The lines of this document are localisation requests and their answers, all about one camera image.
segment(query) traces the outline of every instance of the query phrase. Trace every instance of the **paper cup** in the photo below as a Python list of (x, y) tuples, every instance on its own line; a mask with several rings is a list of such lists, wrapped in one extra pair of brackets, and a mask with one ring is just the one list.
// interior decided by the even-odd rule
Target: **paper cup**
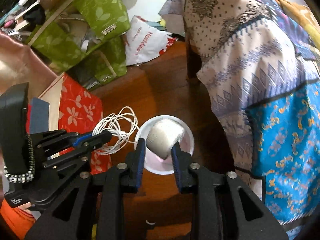
[[(135, 141), (138, 141), (139, 138), (144, 138), (145, 140), (147, 139), (147, 136), (153, 127), (153, 125), (159, 121), (160, 119), (163, 118), (169, 118), (177, 123), (179, 123), (184, 129), (185, 129), (185, 134), (180, 142), (180, 148), (184, 152), (190, 153), (190, 155), (193, 154), (193, 150), (195, 149), (195, 141), (192, 135), (192, 132), (190, 128), (177, 117), (171, 116), (171, 115), (159, 115), (156, 117), (153, 117), (146, 121), (141, 127), (140, 131), (137, 132)], [(159, 158), (156, 154), (154, 154), (152, 151), (150, 151), (148, 148), (146, 148), (146, 158), (144, 161), (144, 167), (155, 174), (159, 175), (168, 175), (168, 174), (173, 174), (173, 166), (172, 166), (172, 159), (171, 155), (166, 159), (163, 160)]]

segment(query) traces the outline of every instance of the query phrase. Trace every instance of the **wooden table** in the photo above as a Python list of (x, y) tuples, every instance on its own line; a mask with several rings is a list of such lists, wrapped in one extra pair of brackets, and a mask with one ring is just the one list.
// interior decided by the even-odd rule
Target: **wooden table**
[[(186, 81), (186, 48), (176, 42), (162, 56), (95, 90), (103, 103), (104, 116), (130, 106), (141, 126), (148, 119), (162, 114), (183, 120), (195, 138), (193, 160), (211, 171), (233, 170), (233, 160), (224, 131), (211, 111), (210, 98), (202, 84)], [(112, 155), (113, 165), (123, 162), (133, 145), (126, 145)], [(124, 196), (126, 239), (181, 239), (191, 229), (192, 195), (179, 194), (174, 175), (143, 172), (138, 195)], [(146, 220), (156, 222), (148, 230)]]

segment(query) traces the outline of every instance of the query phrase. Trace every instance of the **tangled white string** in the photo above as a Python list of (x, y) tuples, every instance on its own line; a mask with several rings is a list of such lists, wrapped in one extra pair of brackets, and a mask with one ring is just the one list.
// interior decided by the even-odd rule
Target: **tangled white string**
[[(123, 113), (125, 109), (129, 109), (130, 113)], [(125, 132), (121, 130), (119, 120), (126, 120), (131, 124), (130, 131)], [(107, 117), (103, 118), (93, 129), (92, 136), (101, 133), (103, 130), (108, 130), (113, 136), (118, 137), (118, 141), (113, 146), (105, 144), (101, 147), (104, 153), (99, 153), (101, 155), (114, 154), (120, 149), (122, 149), (127, 143), (136, 143), (135, 141), (130, 141), (130, 135), (134, 133), (135, 130), (139, 130), (138, 119), (134, 114), (131, 107), (125, 106), (121, 111), (116, 114), (109, 114)]]

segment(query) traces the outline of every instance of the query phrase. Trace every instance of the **metal screw head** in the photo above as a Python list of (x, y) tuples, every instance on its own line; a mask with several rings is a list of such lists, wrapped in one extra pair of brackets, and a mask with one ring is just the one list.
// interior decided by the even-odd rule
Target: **metal screw head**
[(89, 176), (90, 176), (90, 173), (87, 172), (87, 171), (83, 171), (83, 172), (80, 173), (80, 178), (81, 178), (81, 179), (86, 179), (86, 178), (88, 178)]
[(234, 171), (229, 171), (227, 175), (230, 179), (235, 179), (237, 177), (237, 174)]
[(117, 168), (120, 169), (120, 170), (123, 170), (123, 169), (125, 169), (127, 167), (128, 167), (128, 165), (126, 163), (119, 163), (117, 165)]
[(199, 163), (191, 163), (190, 168), (192, 168), (193, 170), (198, 170), (200, 168), (200, 164)]

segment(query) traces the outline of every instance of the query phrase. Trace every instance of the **red cloth with flower pattern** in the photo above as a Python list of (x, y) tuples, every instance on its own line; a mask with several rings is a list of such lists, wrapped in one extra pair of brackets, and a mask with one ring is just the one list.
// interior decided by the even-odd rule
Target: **red cloth with flower pattern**
[[(101, 100), (90, 94), (70, 76), (64, 74), (58, 129), (65, 129), (67, 132), (86, 133), (92, 131), (102, 118)], [(110, 155), (99, 155), (96, 151), (92, 152), (91, 174), (105, 172), (111, 166)]]

